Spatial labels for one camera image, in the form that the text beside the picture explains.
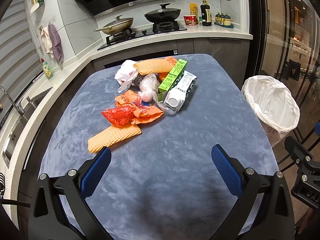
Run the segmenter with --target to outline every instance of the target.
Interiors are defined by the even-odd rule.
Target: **gray velvet table surface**
[[[187,60],[186,70],[198,77],[189,103],[173,116],[140,124],[141,135],[111,146],[110,166],[86,198],[115,240],[209,239],[237,200],[211,160],[215,144],[245,168],[268,175],[278,171],[259,120],[219,63],[205,54],[176,58]],[[119,68],[86,80],[52,135],[40,173],[62,176],[94,157],[87,141],[110,126],[100,112],[115,107]],[[76,224],[65,197],[62,202]]]

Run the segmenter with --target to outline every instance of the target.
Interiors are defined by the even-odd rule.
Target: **blue gripper pad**
[[[110,162],[111,151],[105,148],[80,181],[80,195],[83,198],[92,196]]]
[[[211,158],[230,193],[240,198],[243,191],[242,179],[217,145],[212,147]]]
[[[315,131],[317,135],[320,135],[320,122],[317,122],[315,125]]]

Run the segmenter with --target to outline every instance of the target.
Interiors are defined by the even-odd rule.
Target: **black wok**
[[[161,9],[154,10],[145,14],[145,18],[152,23],[163,23],[163,22],[172,22],[177,19],[181,13],[180,9],[177,8],[166,8],[166,4],[159,4]]]

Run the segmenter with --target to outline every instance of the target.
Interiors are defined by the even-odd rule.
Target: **faucet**
[[[24,115],[24,110],[23,108],[19,105],[17,106],[16,103],[13,101],[13,99],[10,97],[10,95],[8,94],[7,90],[5,90],[4,87],[0,86],[0,90],[2,90],[6,95],[7,97],[9,98],[11,104],[13,105],[13,107],[18,111],[18,113],[23,116]]]

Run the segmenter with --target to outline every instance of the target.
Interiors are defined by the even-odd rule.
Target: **pan lid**
[[[157,9],[157,10],[148,12],[145,15],[158,14],[158,13],[162,13],[162,12],[181,11],[181,9],[177,9],[177,8],[166,8],[166,6],[168,6],[169,4],[171,4],[171,3],[159,4],[161,6],[161,9]]]
[[[122,16],[123,14],[121,15],[118,15],[118,16],[115,16],[116,20],[111,22],[111,23],[108,23],[107,25],[105,25],[104,27],[113,27],[113,26],[116,26],[116,25],[119,25],[121,23],[125,23],[125,22],[130,22],[133,20],[133,18],[123,18],[123,19],[120,19],[120,17]]]

